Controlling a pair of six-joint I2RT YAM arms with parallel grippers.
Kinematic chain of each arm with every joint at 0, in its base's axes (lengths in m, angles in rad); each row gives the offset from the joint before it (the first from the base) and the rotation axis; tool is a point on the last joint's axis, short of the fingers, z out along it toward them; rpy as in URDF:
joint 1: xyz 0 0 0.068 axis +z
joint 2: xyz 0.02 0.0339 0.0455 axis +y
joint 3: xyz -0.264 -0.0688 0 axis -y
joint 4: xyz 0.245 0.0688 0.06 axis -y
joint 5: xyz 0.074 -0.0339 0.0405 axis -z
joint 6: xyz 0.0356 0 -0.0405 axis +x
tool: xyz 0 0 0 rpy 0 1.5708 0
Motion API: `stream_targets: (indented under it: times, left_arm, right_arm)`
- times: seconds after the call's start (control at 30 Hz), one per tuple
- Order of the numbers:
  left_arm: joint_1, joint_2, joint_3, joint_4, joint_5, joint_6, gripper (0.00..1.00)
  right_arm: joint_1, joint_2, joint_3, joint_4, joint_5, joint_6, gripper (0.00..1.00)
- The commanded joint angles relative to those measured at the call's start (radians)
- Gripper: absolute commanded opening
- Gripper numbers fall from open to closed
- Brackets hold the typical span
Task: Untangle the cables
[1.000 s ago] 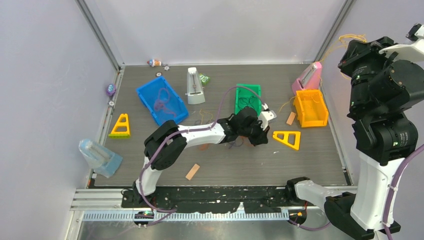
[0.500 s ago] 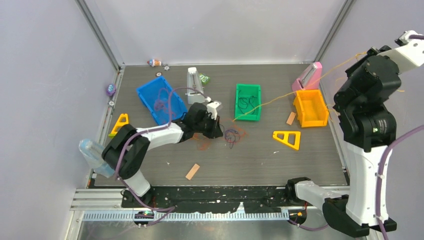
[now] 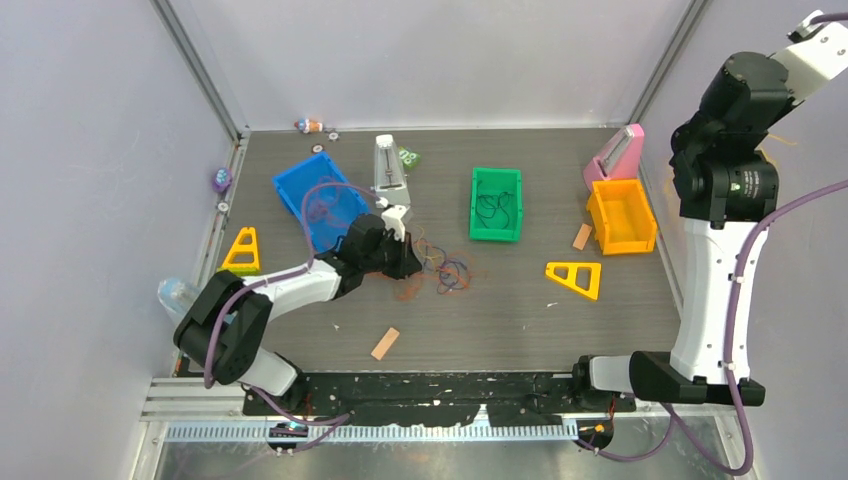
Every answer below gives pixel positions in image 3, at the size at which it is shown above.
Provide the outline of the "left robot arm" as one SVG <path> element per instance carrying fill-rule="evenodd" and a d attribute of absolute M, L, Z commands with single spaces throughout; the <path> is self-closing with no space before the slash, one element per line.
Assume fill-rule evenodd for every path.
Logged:
<path fill-rule="evenodd" d="M 403 280 L 421 272 L 412 236 L 390 211 L 361 214 L 329 250 L 287 270 L 239 277 L 224 270 L 185 301 L 160 295 L 176 321 L 178 350 L 222 385 L 242 383 L 268 393 L 280 412 L 298 412 L 307 398 L 299 369 L 262 346 L 270 321 L 304 306 L 339 299 L 366 275 Z"/>

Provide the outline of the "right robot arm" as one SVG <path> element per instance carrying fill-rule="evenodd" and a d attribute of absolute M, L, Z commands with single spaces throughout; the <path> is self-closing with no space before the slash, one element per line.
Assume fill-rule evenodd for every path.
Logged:
<path fill-rule="evenodd" d="M 760 151 L 770 128 L 847 66 L 838 23 L 795 33 L 770 55 L 737 52 L 722 64 L 689 121 L 670 140 L 687 240 L 681 324 L 668 352 L 584 356 L 571 397 L 596 410 L 611 392 L 674 404 L 759 406 L 747 321 L 757 260 L 778 214 L 779 176 Z"/>

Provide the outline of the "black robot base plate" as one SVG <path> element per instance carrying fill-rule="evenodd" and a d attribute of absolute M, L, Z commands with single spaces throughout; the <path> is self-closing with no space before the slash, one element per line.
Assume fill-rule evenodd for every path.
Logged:
<path fill-rule="evenodd" d="M 570 374 L 555 372 L 306 373 L 280 396 L 245 393 L 247 416 L 285 411 L 368 427 L 466 426 L 479 413 L 496 427 L 551 426 L 566 414 L 604 419 L 636 409 L 630 398 L 581 393 Z"/>

